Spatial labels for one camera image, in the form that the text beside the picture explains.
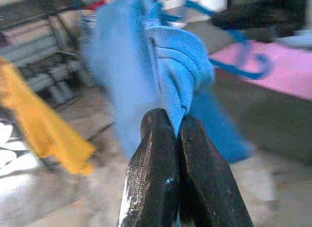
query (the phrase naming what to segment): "blue microfiber cloth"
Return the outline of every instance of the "blue microfiber cloth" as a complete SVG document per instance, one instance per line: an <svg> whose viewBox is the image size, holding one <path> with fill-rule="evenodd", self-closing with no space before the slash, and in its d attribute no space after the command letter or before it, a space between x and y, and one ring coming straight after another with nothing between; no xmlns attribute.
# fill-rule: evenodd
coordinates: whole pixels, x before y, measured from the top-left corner
<svg viewBox="0 0 312 227"><path fill-rule="evenodd" d="M115 0L101 7L93 36L87 49L91 70L113 101L114 132L127 158L140 143L144 114L156 107L166 109L176 134L184 115L198 117L227 161L249 155L216 99L200 92L214 80L204 45L168 26L157 0Z"/></svg>

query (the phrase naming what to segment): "yellow cloth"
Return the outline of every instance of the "yellow cloth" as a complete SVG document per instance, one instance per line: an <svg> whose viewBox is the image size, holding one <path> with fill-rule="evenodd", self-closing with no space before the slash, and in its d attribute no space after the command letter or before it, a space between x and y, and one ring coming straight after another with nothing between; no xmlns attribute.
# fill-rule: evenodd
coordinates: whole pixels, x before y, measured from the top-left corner
<svg viewBox="0 0 312 227"><path fill-rule="evenodd" d="M55 155L74 174L89 175L94 147L67 125L26 85L19 71L0 57L0 103L14 111L20 130L40 157Z"/></svg>

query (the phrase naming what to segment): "pink mat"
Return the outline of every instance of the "pink mat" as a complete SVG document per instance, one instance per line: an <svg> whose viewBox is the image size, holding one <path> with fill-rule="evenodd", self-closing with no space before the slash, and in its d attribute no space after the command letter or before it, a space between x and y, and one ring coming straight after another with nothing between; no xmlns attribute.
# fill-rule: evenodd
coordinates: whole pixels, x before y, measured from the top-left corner
<svg viewBox="0 0 312 227"><path fill-rule="evenodd" d="M267 55L274 63L273 71L265 78L257 81L245 81L312 101L312 52L290 49L276 43L252 41L252 54ZM234 64L239 44L232 44L211 55L211 58ZM253 56L247 60L243 69L250 72L258 70Z"/></svg>

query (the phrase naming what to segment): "black metal jaw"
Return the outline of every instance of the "black metal jaw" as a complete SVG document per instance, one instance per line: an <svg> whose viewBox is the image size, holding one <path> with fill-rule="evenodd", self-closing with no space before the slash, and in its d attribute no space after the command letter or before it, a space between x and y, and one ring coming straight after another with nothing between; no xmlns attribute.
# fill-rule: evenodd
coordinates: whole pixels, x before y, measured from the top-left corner
<svg viewBox="0 0 312 227"><path fill-rule="evenodd" d="M231 169L197 119L178 140L164 109L145 114L131 158L117 227L253 227Z"/></svg>

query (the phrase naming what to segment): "floor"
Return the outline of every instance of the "floor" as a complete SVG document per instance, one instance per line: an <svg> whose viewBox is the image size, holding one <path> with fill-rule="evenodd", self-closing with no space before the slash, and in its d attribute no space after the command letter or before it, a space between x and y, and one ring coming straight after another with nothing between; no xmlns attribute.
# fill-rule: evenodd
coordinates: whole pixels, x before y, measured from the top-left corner
<svg viewBox="0 0 312 227"><path fill-rule="evenodd" d="M58 109L96 146L95 172L81 177L58 165L50 174L32 154L18 158L0 169L0 227L116 226L127 162L108 127L113 108L104 96L84 89ZM259 150L231 169L255 227L310 226L310 166Z"/></svg>

